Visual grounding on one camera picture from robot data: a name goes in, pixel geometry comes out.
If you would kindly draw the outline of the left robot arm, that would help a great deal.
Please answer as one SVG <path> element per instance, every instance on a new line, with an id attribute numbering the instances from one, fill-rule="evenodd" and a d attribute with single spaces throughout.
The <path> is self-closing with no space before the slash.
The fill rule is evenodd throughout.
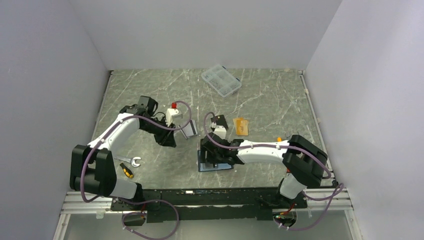
<path id="1" fill-rule="evenodd" d="M 162 147 L 176 147 L 173 118 L 180 115 L 173 102 L 162 118 L 156 116 L 159 104 L 149 96 L 140 96 L 138 103 L 124 106 L 115 121 L 95 140 L 76 145 L 71 153 L 70 188 L 79 191 L 84 202 L 99 197 L 121 198 L 131 210 L 144 201 L 140 183 L 117 178 L 113 152 L 138 130 L 154 136 Z"/>

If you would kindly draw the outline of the clear plastic organizer box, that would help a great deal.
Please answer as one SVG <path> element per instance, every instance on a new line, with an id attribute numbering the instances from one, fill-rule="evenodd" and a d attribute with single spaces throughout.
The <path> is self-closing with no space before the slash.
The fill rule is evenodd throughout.
<path id="1" fill-rule="evenodd" d="M 223 98 L 232 95 L 242 86 L 241 81 L 229 73 L 222 65 L 207 69 L 201 74 L 201 77 Z"/>

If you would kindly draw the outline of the black card stack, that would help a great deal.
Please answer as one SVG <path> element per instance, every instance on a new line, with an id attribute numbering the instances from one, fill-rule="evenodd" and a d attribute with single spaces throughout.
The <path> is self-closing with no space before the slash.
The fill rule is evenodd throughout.
<path id="1" fill-rule="evenodd" d="M 223 114 L 221 115 L 216 115 L 212 118 L 212 121 L 217 125 L 217 126 L 222 126 L 224 127 L 226 130 L 229 129 L 228 123 L 226 121 L 226 118 Z"/>

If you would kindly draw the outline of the silver wrench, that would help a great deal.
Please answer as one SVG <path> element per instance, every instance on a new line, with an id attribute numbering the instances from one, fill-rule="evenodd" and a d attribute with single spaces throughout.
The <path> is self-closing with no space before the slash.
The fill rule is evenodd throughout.
<path id="1" fill-rule="evenodd" d="M 141 164 L 139 163 L 139 161 L 142 160 L 141 157 L 126 157 L 126 156 L 117 156 L 115 157 L 115 159 L 122 161 L 122 162 L 126 162 L 129 163 L 132 167 L 139 167 Z"/>

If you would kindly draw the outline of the silver card stack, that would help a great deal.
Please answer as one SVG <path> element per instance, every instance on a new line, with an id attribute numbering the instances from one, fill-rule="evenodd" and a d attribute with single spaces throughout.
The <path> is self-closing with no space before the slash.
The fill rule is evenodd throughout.
<path id="1" fill-rule="evenodd" d="M 195 120 L 190 120 L 189 123 L 180 130 L 185 139 L 189 139 L 199 135 L 197 124 Z"/>

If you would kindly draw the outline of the black base frame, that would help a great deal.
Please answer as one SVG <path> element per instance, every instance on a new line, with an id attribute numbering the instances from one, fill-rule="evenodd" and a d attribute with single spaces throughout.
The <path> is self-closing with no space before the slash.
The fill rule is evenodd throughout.
<path id="1" fill-rule="evenodd" d="M 148 223 L 175 220 L 255 219 L 271 221 L 274 214 L 288 209 L 305 209 L 300 193 L 293 200 L 279 195 L 277 187 L 144 189 L 146 204 L 133 205 L 113 200 L 111 211 L 146 211 Z"/>

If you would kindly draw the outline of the yellow black screwdriver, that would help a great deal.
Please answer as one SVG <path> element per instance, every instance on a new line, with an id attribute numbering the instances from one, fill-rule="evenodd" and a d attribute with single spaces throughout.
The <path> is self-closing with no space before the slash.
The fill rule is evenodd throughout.
<path id="1" fill-rule="evenodd" d="M 121 162 L 119 166 L 122 168 L 122 171 L 127 178 L 132 179 L 134 177 L 133 172 L 123 162 Z"/>

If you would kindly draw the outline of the aluminium rail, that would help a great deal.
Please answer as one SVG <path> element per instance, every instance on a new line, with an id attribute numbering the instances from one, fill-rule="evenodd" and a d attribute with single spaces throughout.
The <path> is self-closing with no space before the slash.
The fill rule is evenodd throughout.
<path id="1" fill-rule="evenodd" d="M 305 190 L 306 194 L 313 198 L 324 198 L 333 193 L 333 188 L 318 188 L 318 189 L 307 189 Z M 135 212 L 137 210 L 118 210 L 112 209 L 112 205 L 115 207 L 117 202 L 113 202 L 112 198 L 108 197 L 99 197 L 90 203 L 83 201 L 80 192 L 69 191 L 66 193 L 65 200 L 61 207 L 60 214 L 95 214 L 103 216 L 105 214 L 126 214 L 130 212 Z M 307 199 L 306 208 L 294 207 L 290 212 L 308 212 L 312 216 L 312 212 L 321 212 L 323 211 L 330 200 L 315 201 L 312 199 Z M 236 205 L 176 205 L 176 207 L 187 207 L 189 209 L 200 208 L 200 207 L 234 207 L 241 208 L 247 206 L 247 204 L 236 204 Z M 285 212 L 288 208 L 274 208 L 273 213 Z M 353 211 L 353 205 L 348 193 L 348 190 L 344 188 L 338 195 L 336 195 L 329 205 L 328 211 Z"/>

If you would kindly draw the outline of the blue leather card holder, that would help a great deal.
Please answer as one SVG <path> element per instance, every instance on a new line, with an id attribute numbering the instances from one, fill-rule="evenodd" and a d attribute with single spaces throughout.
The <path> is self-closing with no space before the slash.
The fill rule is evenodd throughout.
<path id="1" fill-rule="evenodd" d="M 203 154 L 201 150 L 197 151 L 197 168 L 198 172 L 215 172 L 223 170 L 232 170 L 233 165 L 228 163 L 210 163 L 206 162 L 206 153 Z"/>

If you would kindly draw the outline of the orange card stack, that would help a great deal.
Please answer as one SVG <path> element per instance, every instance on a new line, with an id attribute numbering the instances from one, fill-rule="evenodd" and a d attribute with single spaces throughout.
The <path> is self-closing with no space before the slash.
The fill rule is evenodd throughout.
<path id="1" fill-rule="evenodd" d="M 237 136 L 248 136 L 249 135 L 249 121 L 243 117 L 237 117 L 233 119 L 235 126 L 235 134 Z"/>

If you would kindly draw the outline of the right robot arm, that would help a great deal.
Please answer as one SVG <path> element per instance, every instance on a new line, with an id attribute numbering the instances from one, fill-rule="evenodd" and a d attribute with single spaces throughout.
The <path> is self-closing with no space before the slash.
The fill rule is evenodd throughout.
<path id="1" fill-rule="evenodd" d="M 284 141 L 253 142 L 228 141 L 210 132 L 200 140 L 200 160 L 212 165 L 284 165 L 290 173 L 281 180 L 275 194 L 276 203 L 282 208 L 289 207 L 303 190 L 317 188 L 322 179 L 331 177 L 327 168 L 328 155 L 298 134 Z"/>

